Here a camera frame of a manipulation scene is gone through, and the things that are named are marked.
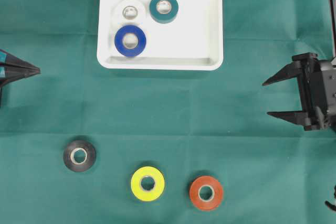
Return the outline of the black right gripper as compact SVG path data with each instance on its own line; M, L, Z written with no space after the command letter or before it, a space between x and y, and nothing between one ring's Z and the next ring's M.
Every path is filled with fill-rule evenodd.
M320 60L314 53L304 53L292 57L300 63L302 74L298 80L303 111L267 112L268 115L287 122L304 126L305 131L335 128L335 66L329 60ZM298 64L292 62L284 66L263 86L288 80L298 75Z

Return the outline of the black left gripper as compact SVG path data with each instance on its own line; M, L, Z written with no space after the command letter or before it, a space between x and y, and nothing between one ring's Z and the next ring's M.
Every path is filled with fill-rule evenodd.
M2 103L2 87L24 78L40 74L40 68L1 49L1 66L24 69L1 69L0 107Z

